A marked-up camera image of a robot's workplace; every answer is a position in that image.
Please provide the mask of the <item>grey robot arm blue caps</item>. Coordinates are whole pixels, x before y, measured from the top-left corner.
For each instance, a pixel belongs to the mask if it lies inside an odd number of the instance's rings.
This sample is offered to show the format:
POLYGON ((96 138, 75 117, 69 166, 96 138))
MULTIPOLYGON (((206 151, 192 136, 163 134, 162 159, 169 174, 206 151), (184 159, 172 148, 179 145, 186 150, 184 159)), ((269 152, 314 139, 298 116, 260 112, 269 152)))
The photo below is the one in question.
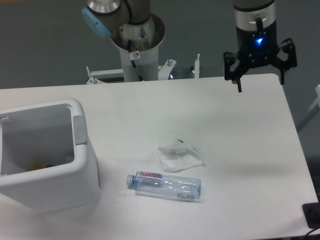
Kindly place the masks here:
MULTIPOLYGON (((235 0, 233 8, 238 51, 223 54, 225 80, 240 86, 248 70, 272 65, 284 83, 285 72, 297 66, 297 55, 292 39, 277 42, 275 1, 235 0)), ((110 37, 119 49, 126 82, 160 78, 158 49, 165 26, 148 0, 89 0, 82 16, 96 35, 110 37)))

